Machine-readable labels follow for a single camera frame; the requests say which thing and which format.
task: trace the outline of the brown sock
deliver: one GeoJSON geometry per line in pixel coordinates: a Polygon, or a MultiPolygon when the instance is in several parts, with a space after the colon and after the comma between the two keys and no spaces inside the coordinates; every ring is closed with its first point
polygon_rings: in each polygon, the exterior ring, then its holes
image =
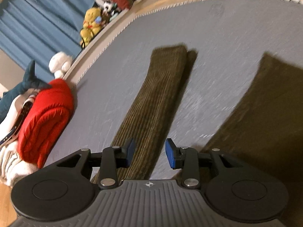
{"type": "Polygon", "coordinates": [[[146,79],[112,142],[112,146],[122,145],[132,137],[137,145],[131,167],[118,170],[119,180],[146,179],[153,170],[169,130],[186,63],[183,45],[153,50],[146,79]]]}

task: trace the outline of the yellow plush toy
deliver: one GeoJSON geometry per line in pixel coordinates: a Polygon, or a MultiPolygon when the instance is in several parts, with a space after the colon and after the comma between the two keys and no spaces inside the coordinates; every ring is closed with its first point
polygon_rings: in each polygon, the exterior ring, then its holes
{"type": "Polygon", "coordinates": [[[101,9],[97,7],[92,7],[86,11],[83,28],[80,31],[82,40],[80,45],[82,48],[87,46],[90,40],[103,28],[104,22],[99,21],[97,18],[101,17],[101,9]]]}
{"type": "Polygon", "coordinates": [[[80,42],[80,45],[81,45],[82,48],[85,48],[89,44],[91,39],[94,37],[94,34],[93,34],[92,30],[88,29],[88,28],[83,28],[80,31],[80,35],[82,37],[82,40],[80,42]]]}

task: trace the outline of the curtain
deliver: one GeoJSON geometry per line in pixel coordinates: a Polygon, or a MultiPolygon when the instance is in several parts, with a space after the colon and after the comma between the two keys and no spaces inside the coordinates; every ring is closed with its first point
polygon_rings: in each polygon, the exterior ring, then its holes
{"type": "Polygon", "coordinates": [[[36,75],[54,78],[48,69],[59,51],[73,59],[80,53],[80,30],[94,0],[3,0],[0,4],[0,48],[25,69],[36,61],[36,75]]]}

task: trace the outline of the white plush toy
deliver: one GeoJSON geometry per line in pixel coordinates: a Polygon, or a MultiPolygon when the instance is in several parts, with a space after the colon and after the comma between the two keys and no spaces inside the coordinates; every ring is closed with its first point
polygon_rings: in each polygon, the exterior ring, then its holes
{"type": "Polygon", "coordinates": [[[54,73],[55,78],[63,78],[65,73],[71,68],[72,57],[64,52],[56,53],[49,61],[49,70],[54,73]]]}

